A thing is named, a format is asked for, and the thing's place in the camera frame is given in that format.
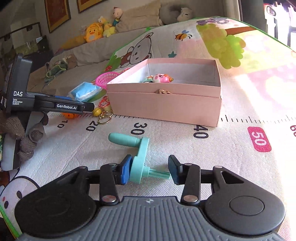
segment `pink plastic basket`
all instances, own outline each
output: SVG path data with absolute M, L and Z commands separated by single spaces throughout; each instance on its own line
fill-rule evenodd
M 103 89 L 107 89 L 107 83 L 117 76 L 119 76 L 119 73 L 116 72 L 103 73 L 96 78 L 96 85 Z

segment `gray ribbed surface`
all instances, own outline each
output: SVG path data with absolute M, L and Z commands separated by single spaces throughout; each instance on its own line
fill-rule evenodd
M 26 234 L 20 241 L 42 241 Z M 198 208 L 181 205 L 175 197 L 125 197 L 114 207 L 104 207 L 80 231 L 48 241 L 283 241 L 277 234 L 237 238 L 215 229 Z

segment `cardboard box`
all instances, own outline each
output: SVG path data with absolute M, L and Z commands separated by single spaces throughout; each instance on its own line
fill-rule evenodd
M 174 81 L 142 83 L 159 73 Z M 207 59 L 147 59 L 111 80 L 107 92 L 116 115 L 203 126 L 217 126 L 222 103 L 217 63 Z

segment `bee illustration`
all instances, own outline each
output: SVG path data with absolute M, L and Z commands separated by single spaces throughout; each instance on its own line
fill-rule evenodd
M 181 41 L 183 41 L 183 39 L 185 39 L 187 37 L 188 38 L 191 38 L 192 35 L 191 34 L 188 34 L 188 33 L 189 33 L 189 31 L 183 30 L 182 33 L 175 35 L 176 36 L 175 40 L 181 40 Z

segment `framed picture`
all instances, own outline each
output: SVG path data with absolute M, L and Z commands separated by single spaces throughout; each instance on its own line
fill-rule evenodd
M 48 30 L 53 30 L 71 19 L 68 0 L 44 0 Z
M 84 10 L 105 0 L 77 0 L 78 12 L 82 13 Z

